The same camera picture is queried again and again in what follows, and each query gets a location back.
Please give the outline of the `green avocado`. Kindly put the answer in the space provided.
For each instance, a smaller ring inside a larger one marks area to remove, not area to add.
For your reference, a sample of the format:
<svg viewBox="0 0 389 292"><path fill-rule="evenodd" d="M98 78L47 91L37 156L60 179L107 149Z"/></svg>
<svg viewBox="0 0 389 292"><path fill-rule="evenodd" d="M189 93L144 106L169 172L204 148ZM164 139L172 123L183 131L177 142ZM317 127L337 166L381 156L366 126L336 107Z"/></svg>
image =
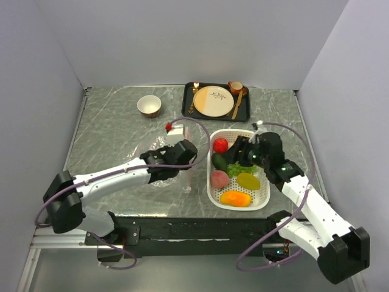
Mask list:
<svg viewBox="0 0 389 292"><path fill-rule="evenodd" d="M227 173L229 164L225 160L222 154L213 153L211 156L212 165L216 170Z"/></svg>

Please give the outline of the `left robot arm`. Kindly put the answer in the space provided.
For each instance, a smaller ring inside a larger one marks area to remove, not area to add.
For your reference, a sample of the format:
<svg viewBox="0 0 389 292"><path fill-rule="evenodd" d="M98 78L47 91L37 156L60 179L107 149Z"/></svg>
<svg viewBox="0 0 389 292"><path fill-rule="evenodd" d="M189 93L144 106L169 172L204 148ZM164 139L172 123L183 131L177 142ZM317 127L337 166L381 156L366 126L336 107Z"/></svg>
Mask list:
<svg viewBox="0 0 389 292"><path fill-rule="evenodd" d="M54 233L80 229L99 236L109 245L116 243L121 230L114 213L90 205L122 189L174 178L179 171L191 167L197 153L197 148L184 139L100 172L78 176L71 176L68 171L57 174L43 198Z"/></svg>

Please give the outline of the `pink peach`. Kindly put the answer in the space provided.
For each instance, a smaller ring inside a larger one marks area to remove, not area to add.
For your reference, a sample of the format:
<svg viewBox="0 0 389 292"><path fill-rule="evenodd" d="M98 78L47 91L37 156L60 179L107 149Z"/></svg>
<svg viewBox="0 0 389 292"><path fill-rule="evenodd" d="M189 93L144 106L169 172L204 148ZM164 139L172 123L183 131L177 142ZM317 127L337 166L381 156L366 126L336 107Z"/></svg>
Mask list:
<svg viewBox="0 0 389 292"><path fill-rule="evenodd" d="M210 176L211 185L216 189L222 189L229 185L230 178L226 172L215 170Z"/></svg>

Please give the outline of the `clear zip top bag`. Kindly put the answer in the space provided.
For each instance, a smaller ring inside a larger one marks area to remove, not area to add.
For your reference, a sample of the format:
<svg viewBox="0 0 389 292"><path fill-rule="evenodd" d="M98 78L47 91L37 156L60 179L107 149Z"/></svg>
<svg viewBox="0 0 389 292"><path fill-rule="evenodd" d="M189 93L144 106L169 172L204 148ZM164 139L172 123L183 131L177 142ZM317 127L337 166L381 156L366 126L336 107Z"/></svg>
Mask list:
<svg viewBox="0 0 389 292"><path fill-rule="evenodd" d="M124 161L130 161L136 157L139 157L147 150L157 150L163 146L168 145L168 138L162 133L154 138L146 138L141 140L139 144L135 145L132 150L129 150L124 158ZM156 181L144 186L151 190L164 189L166 191L180 190L183 193L189 193L191 191L191 177L193 171L180 171L175 178L170 178L165 181Z"/></svg>

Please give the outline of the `green grape bunch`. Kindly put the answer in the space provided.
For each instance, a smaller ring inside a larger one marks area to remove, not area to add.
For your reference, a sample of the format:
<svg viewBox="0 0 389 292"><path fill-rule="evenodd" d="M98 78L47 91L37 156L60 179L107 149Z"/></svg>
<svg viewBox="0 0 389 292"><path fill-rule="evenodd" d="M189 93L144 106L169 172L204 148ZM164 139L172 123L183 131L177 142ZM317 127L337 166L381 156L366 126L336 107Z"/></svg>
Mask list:
<svg viewBox="0 0 389 292"><path fill-rule="evenodd" d="M240 164L229 164L227 167L227 175L229 178L237 177L241 173L254 174L257 171L257 166L250 167L241 166Z"/></svg>

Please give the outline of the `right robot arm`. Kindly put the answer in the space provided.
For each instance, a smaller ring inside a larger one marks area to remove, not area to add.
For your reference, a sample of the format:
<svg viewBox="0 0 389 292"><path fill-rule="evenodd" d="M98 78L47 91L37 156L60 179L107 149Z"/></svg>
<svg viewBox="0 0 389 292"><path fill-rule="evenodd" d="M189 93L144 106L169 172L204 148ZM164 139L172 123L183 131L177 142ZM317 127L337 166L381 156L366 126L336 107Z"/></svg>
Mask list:
<svg viewBox="0 0 389 292"><path fill-rule="evenodd" d="M333 284L369 267L370 235L344 220L313 188L302 169L286 159L277 133L238 136L224 156L229 163L262 168L268 181L297 206L293 214L279 211L271 215L266 235L250 249L267 239L289 240L316 259Z"/></svg>

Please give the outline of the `red strawberry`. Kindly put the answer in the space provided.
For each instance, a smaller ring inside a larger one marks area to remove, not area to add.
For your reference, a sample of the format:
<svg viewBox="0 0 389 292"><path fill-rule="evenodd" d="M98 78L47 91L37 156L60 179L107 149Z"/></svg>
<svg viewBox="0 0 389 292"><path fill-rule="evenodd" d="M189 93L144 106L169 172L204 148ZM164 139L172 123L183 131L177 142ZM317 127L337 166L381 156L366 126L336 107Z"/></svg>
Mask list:
<svg viewBox="0 0 389 292"><path fill-rule="evenodd" d="M229 143L227 139L223 137L216 138L213 143L213 151L215 153L223 154L229 149Z"/></svg>

